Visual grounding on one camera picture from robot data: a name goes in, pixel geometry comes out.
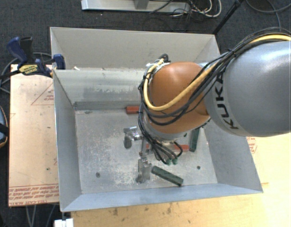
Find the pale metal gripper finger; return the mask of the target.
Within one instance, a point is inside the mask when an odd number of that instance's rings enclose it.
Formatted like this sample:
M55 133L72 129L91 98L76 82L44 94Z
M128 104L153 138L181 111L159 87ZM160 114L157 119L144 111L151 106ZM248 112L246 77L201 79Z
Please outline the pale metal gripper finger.
M136 182L138 184L141 184L150 180L152 164L149 162L146 155L144 155L142 152L139 153L137 168L138 168L138 175L136 177Z
M124 147L126 149L129 149L132 147L132 141L136 140L141 140L142 135L138 133L138 128L137 126L129 127L129 128L124 128L123 132L125 134L124 136Z

